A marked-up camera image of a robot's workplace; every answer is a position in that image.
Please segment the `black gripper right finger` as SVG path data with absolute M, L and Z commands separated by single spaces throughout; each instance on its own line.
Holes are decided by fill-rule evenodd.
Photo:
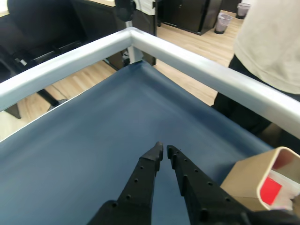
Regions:
M 250 210 L 230 197 L 179 149 L 168 145 L 167 157 L 176 173 L 192 225 L 251 224 L 247 215 Z

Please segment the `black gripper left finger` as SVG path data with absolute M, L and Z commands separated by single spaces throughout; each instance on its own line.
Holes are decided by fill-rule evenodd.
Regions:
M 157 142 L 143 154 L 117 200 L 105 202 L 89 225 L 150 225 L 156 174 L 163 159 Z

